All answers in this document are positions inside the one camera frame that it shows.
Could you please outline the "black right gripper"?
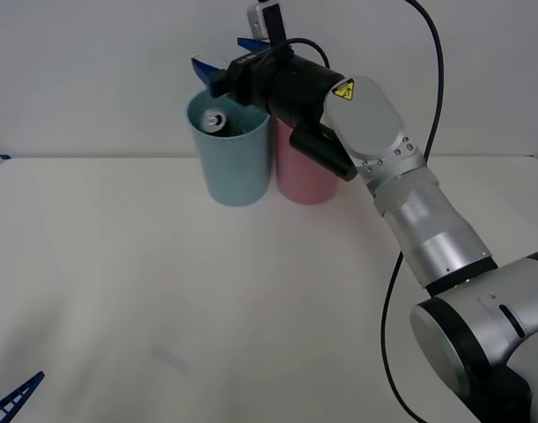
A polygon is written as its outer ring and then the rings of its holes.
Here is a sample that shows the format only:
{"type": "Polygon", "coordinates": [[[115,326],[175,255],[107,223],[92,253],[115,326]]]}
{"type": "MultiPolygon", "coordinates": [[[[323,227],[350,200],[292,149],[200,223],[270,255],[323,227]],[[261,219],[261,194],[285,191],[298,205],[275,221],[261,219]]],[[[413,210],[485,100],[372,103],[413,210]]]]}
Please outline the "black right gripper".
{"type": "Polygon", "coordinates": [[[288,46],[271,48],[270,43],[238,37],[238,46],[248,53],[231,62],[227,70],[191,59],[196,76],[206,86],[212,98],[226,97],[242,106],[258,108],[287,108],[292,95],[286,92],[291,76],[289,62],[295,54],[288,46]]]}

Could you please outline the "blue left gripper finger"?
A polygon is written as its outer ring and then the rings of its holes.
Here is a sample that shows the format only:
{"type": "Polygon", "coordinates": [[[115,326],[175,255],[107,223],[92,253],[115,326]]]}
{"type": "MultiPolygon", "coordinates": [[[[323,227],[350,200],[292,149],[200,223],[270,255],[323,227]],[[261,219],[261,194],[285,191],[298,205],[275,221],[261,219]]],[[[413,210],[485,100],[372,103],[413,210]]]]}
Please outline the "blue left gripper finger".
{"type": "Polygon", "coordinates": [[[44,378],[45,373],[40,371],[0,400],[0,423],[12,422],[44,378]]]}

